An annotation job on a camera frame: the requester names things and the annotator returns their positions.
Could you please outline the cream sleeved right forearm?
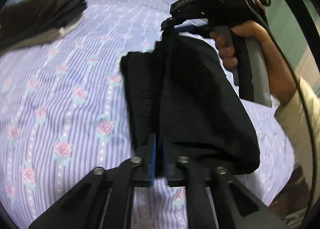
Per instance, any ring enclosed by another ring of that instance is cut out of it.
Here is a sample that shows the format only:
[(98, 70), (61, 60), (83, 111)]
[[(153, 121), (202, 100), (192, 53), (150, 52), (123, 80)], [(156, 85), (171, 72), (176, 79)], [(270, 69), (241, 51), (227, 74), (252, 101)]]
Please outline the cream sleeved right forearm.
[[(316, 152), (319, 153), (319, 98), (303, 78), (299, 78), (299, 88), (302, 91), (302, 96), (305, 100), (311, 121), (311, 128), (314, 132)], [(295, 155), (301, 166), (305, 169), (311, 168), (312, 152), (310, 133), (299, 93), (295, 92), (286, 106), (278, 107), (274, 116), (290, 139)]]

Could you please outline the person's right hand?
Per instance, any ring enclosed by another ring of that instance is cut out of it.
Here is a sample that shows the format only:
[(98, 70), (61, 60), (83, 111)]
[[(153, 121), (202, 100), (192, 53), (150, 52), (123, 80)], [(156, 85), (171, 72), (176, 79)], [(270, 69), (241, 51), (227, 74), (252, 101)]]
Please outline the person's right hand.
[[(290, 69), (267, 30), (254, 21), (247, 21), (233, 27), (232, 32), (240, 37), (254, 37), (259, 41), (265, 56), (270, 92), (281, 106), (286, 106), (294, 96), (297, 86)], [(211, 32), (210, 37), (215, 41), (224, 68), (229, 71), (235, 69), (238, 60), (235, 57), (234, 47), (217, 32)]]

